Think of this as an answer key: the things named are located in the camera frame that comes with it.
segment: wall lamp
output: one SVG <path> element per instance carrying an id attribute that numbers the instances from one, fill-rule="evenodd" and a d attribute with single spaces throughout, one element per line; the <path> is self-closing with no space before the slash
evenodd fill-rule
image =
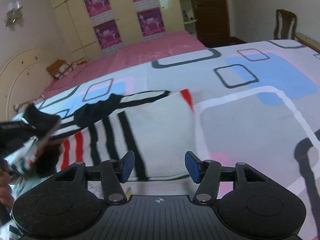
<path id="1" fill-rule="evenodd" d="M 9 26 L 13 24 L 17 19 L 22 17 L 22 5 L 19 1 L 10 2 L 8 4 L 8 12 L 7 12 L 7 19 L 5 20 L 5 26 Z"/>

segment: headboard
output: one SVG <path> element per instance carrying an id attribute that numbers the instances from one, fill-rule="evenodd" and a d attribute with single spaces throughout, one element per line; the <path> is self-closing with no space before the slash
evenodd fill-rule
<path id="1" fill-rule="evenodd" d="M 56 52 L 30 49 L 13 57 L 0 70 L 0 121 L 15 116 L 14 104 L 32 100 L 52 81 L 46 67 L 58 58 Z"/>

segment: wooden door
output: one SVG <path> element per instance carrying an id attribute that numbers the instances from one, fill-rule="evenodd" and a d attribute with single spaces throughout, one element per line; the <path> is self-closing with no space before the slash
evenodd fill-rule
<path id="1" fill-rule="evenodd" d="M 192 0 L 198 39 L 203 43 L 230 38 L 227 0 Z"/>

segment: pink bed sheet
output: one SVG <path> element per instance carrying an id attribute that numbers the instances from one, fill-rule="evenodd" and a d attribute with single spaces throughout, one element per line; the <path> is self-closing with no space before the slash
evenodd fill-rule
<path id="1" fill-rule="evenodd" d="M 117 53 L 78 66 L 67 76 L 54 80 L 42 95 L 53 97 L 65 90 L 118 70 L 153 60 L 206 49 L 187 31 L 169 33 L 159 38 L 123 47 Z"/>

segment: chair backrest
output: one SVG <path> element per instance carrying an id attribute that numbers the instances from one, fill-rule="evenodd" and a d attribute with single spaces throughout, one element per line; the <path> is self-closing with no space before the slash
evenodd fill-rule
<path id="1" fill-rule="evenodd" d="M 276 28 L 274 32 L 274 39 L 294 40 L 297 22 L 297 16 L 293 12 L 278 9 L 276 11 Z"/>

